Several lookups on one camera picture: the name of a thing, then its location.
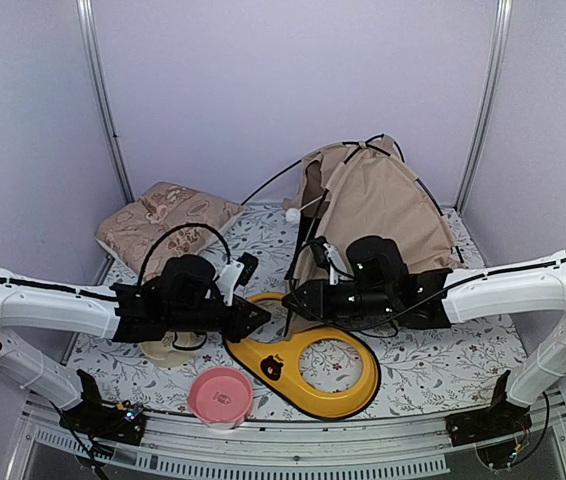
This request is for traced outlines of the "black tent pole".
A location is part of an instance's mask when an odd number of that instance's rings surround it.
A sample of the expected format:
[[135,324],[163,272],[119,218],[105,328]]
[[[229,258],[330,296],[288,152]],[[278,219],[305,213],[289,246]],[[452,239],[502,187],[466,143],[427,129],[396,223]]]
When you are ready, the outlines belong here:
[[[356,168],[360,199],[357,201],[355,225],[358,232],[354,241],[365,235],[394,240],[411,273],[454,268],[464,263],[441,205],[420,176],[407,165],[395,139],[378,134],[365,141],[343,141],[323,147],[339,143],[364,149]],[[270,177],[242,203],[247,204],[288,171],[302,168],[301,160],[305,156]]]
[[301,160],[302,176],[294,197],[283,202],[288,214],[298,213],[299,231],[286,280],[290,291],[308,280],[325,279],[330,265],[318,266],[313,256],[321,241],[333,245],[340,255],[354,241],[360,190],[356,168],[364,154],[361,146],[342,143],[323,147]]

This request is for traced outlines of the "beige fabric pet tent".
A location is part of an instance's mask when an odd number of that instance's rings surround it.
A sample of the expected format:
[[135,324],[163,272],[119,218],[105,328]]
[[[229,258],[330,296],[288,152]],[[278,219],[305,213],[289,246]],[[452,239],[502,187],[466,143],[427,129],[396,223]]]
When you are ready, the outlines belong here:
[[396,142],[335,143],[301,164],[298,193],[283,202],[299,226],[283,300],[291,331],[449,328],[454,236]]

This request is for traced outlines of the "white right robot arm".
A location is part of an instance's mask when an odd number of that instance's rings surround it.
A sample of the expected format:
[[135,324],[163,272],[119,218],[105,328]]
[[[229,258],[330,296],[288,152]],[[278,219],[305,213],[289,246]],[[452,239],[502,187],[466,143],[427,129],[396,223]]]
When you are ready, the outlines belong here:
[[366,236],[346,250],[351,272],[338,266],[338,251],[313,244],[327,279],[290,289],[282,304],[311,321],[343,330],[390,323],[409,329],[451,328],[469,320],[534,311],[562,317],[531,358],[497,381],[480,427],[500,436],[547,388],[566,375],[566,250],[522,263],[484,269],[435,269],[411,273],[391,239]]

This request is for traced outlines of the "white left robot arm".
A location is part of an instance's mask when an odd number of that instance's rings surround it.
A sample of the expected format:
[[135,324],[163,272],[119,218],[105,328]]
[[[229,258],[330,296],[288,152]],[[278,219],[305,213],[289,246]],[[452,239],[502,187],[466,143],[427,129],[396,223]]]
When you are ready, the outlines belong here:
[[91,434],[111,426],[96,381],[72,371],[14,333],[16,327],[77,332],[117,343],[159,341],[168,332],[219,333],[230,342],[266,324],[268,311],[239,297],[235,288],[254,273],[244,255],[222,270],[196,255],[170,259],[142,285],[78,286],[50,283],[0,269],[0,372],[71,410]]

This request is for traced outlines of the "cream pet bowl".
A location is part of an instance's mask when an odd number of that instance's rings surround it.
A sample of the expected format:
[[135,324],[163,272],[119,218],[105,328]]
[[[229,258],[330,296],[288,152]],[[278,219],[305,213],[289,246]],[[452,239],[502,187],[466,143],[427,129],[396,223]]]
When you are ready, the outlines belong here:
[[168,331],[161,340],[143,342],[140,348],[154,366],[175,368],[189,361],[206,342],[206,334]]

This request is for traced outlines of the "pink pet bowl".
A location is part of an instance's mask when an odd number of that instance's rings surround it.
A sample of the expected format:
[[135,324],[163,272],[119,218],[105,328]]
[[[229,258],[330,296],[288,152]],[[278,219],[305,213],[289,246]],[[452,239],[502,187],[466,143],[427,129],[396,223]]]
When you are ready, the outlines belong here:
[[253,404],[248,377],[230,367],[214,367],[198,375],[189,389],[187,406],[203,424],[232,430],[242,424]]

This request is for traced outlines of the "yellow double bowl holder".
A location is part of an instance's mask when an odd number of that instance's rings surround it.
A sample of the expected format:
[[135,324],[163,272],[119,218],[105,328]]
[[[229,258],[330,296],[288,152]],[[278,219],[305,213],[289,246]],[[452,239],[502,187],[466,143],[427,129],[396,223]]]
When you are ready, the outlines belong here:
[[369,407],[381,387],[374,351],[352,334],[332,327],[313,327],[269,342],[226,341],[224,347],[256,384],[251,419],[288,419],[288,414],[268,410],[270,402],[279,399],[312,419],[344,420]]

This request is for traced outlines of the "white pompom toy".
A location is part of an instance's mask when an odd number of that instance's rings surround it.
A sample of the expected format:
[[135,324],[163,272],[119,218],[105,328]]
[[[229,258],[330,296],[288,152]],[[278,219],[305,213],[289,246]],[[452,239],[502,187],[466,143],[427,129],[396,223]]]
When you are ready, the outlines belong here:
[[296,208],[289,208],[285,212],[285,220],[290,224],[299,224],[301,221],[301,211]]

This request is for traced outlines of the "brown patterned pillow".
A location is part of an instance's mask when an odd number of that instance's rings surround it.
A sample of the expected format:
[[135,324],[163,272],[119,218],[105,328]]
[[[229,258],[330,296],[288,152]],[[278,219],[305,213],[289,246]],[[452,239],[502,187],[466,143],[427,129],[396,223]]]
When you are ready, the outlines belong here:
[[221,197],[159,182],[102,221],[96,241],[134,273],[142,273],[149,280],[162,271],[169,258],[196,255],[217,241],[205,229],[186,228],[164,240],[144,264],[149,249],[166,231],[186,223],[201,223],[224,234],[243,211],[241,205]]

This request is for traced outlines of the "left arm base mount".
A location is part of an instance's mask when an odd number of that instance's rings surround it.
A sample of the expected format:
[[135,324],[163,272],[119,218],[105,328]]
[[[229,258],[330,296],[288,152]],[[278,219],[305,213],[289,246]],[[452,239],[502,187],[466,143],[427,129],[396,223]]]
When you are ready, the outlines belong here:
[[106,405],[96,380],[81,369],[77,374],[82,387],[80,402],[61,410],[60,425],[91,438],[139,446],[147,423],[143,406],[129,401],[121,406]]

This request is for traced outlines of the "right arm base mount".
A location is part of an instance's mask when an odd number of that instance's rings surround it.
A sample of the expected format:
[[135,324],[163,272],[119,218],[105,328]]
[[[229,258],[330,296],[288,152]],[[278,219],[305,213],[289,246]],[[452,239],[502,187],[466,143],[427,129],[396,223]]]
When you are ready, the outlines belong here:
[[448,415],[446,431],[453,446],[476,444],[495,438],[522,433],[521,440],[510,439],[503,444],[480,447],[480,462],[492,469],[501,470],[513,466],[522,459],[522,450],[528,440],[532,421],[530,407],[520,407],[509,401],[507,380],[510,371],[503,373],[494,386],[491,403],[484,408]]

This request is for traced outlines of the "front aluminium rail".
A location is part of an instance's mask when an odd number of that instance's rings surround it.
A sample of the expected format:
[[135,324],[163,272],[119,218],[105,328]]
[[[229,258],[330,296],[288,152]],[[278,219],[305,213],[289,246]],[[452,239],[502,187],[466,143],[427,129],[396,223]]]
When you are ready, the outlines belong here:
[[249,421],[215,430],[151,412],[139,445],[91,440],[60,426],[31,396],[17,424],[11,479],[566,479],[566,405],[537,401],[523,446],[501,436],[455,445],[442,414],[342,422]]

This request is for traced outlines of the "left metal frame post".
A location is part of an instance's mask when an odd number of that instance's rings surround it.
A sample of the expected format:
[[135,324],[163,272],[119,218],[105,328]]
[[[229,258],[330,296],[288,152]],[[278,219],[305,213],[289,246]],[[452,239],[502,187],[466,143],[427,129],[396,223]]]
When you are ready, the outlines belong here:
[[120,145],[120,135],[115,125],[115,119],[108,95],[94,17],[94,5],[90,0],[77,0],[76,7],[89,76],[93,85],[106,143],[109,148],[114,175],[123,201],[128,204],[135,200],[135,196],[127,167],[125,165]]

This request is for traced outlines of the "metal frame post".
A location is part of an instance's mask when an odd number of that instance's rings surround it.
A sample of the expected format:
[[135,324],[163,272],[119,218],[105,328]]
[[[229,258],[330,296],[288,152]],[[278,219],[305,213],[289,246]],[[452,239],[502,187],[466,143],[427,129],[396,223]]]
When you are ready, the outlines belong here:
[[120,145],[120,135],[115,125],[115,119],[108,95],[94,17],[94,5],[90,0],[77,0],[76,7],[89,76],[93,85],[106,143],[109,148],[114,175],[123,201],[128,204],[135,200],[135,196],[127,167],[125,165]]
[[497,1],[488,68],[479,105],[478,117],[470,144],[467,162],[454,203],[454,208],[459,214],[462,214],[469,205],[472,187],[478,174],[479,163],[485,141],[487,139],[489,122],[507,49],[512,10],[512,0]]

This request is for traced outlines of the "right metal frame post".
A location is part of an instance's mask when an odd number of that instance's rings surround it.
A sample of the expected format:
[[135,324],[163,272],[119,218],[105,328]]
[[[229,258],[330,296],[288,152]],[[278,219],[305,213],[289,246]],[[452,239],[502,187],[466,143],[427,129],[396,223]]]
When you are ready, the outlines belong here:
[[454,208],[459,214],[462,214],[469,205],[472,187],[478,174],[479,163],[485,141],[487,139],[489,122],[507,49],[512,10],[512,0],[497,1],[488,68],[479,105],[478,117],[470,144],[467,162],[454,203]]

